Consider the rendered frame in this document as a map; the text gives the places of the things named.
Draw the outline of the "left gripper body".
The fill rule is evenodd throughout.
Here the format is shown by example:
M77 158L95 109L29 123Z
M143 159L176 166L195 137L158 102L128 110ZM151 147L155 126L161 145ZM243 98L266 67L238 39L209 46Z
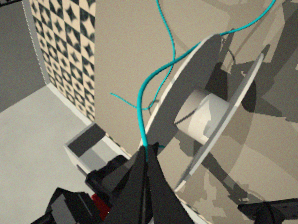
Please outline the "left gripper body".
M85 184L95 193L92 195L91 198L94 200L95 205L98 207L99 211L101 212L99 216L102 218L103 221L107 216L107 214L109 213L109 211L111 210L111 207L117 200L120 192L123 190L128 180L126 180L112 193L102 185L102 180L104 177L106 177L108 174L113 172L115 169L117 169L119 166L121 166L127 161L128 159L125 156L120 154L114 157L112 160L108 161L106 166L102 167L99 170L93 170L92 172L88 173L86 176ZM152 211L151 193L149 190L148 205L147 205L147 224L149 224L152 217L153 217L153 211Z

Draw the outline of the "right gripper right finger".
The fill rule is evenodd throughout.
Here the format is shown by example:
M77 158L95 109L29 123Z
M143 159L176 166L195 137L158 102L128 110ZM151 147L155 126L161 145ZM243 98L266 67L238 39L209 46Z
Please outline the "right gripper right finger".
M154 224L195 224L167 183L152 145L147 161Z

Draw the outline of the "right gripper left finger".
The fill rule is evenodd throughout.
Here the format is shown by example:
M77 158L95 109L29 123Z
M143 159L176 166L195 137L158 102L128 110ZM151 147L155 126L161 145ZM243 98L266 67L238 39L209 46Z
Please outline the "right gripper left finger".
M144 145L140 146L129 179L102 224L147 224L148 179Z

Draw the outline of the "grey cable reel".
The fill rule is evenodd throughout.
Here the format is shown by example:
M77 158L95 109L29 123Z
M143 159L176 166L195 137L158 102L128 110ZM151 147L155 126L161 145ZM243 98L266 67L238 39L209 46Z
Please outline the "grey cable reel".
M166 147L179 130L202 144L195 154L198 157L181 176L182 183L175 187L176 192L192 176L227 126L264 57L260 53L256 65L253 63L244 77L244 85L240 83L230 103L205 90L221 45L219 33L210 34L198 44L169 83L145 128L148 145L158 142Z

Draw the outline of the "teal cable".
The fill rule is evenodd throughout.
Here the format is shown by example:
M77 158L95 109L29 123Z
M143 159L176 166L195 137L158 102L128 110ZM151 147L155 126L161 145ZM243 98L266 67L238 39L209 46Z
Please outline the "teal cable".
M249 27L250 25L254 24L255 22L257 22L260 18L262 18L268 11L269 9L272 7L272 5L275 3L276 0L273 0L271 2L271 4L269 5L269 7L257 18L255 19L254 21L252 21L251 23L241 27L241 28L238 28L238 29L235 29L235 30L231 30L231 31L227 31L227 32L224 32L224 33L220 33L220 35L226 35L226 34L229 34L229 33L233 33L233 32L236 32L236 31L239 31L239 30L242 30L244 28L247 28ZM164 16L161 12L161 9L160 9L160 6L159 6L159 3L158 3L158 0L156 0L157 2L157 6L158 6L158 9L159 9L159 12L162 16L162 19L166 25L166 28L169 32L169 35L170 35L170 38L171 38L171 41L172 41L172 46L173 46L173 59L175 59L175 47L174 47L174 42L173 42L173 38L172 38L172 35L170 33L170 30L168 28L168 25L164 19ZM199 42L200 43L200 42ZM198 43L198 44L199 44ZM138 93L138 98L137 98L137 115L138 115L138 122L139 122L139 127L140 127L140 132L141 132L141 136L142 136L142 140L143 140L143 145L145 147L145 151L146 151L146 159L147 159L147 147L148 147L148 140L147 140L147 136L146 136L146 131L145 131L145 127L144 127L144 122L143 122L143 116L142 116L142 110L146 110L146 109L142 109L142 97L143 97L143 93L144 93L144 90L147 86L147 84L151 81L152 78L154 78L157 74L159 74L160 72L162 72L163 70L167 69L168 67L173 67L173 65L177 62L179 62L180 60L182 60L183 58L185 58L188 54L190 54L196 47L197 45L196 44L194 47L192 47L190 50L188 50L185 54L183 54L182 56L178 57L177 59L173 60L172 62L162 66L161 68L157 69L156 71L154 71L151 75L149 75L149 77L144 81L144 83L142 84L140 90L139 90L139 93Z

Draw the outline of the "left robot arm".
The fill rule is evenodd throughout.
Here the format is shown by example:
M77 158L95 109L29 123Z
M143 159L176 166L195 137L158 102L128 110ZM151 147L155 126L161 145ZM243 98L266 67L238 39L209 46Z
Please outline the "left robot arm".
M282 224L284 219L298 219L298 198L240 204L237 209L247 218L255 221L254 224ZM100 211L89 194L85 192L71 192L57 187L45 214L51 210L55 221L50 224L101 224L103 222L99 216ZM256 217L257 212L258 217Z

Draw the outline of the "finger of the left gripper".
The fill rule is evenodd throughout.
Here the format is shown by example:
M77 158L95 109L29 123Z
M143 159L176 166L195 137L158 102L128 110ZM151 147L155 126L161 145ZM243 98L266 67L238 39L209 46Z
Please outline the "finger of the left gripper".
M129 179L137 152L127 162L103 178L102 185L111 193Z
M155 150L155 153L156 153L156 156L157 156L157 153L158 153L158 148L159 148L159 143L156 142L155 144L152 145L154 150ZM149 173L148 173L148 164L147 164L147 179L148 179L148 191L150 190L150 183L149 183Z

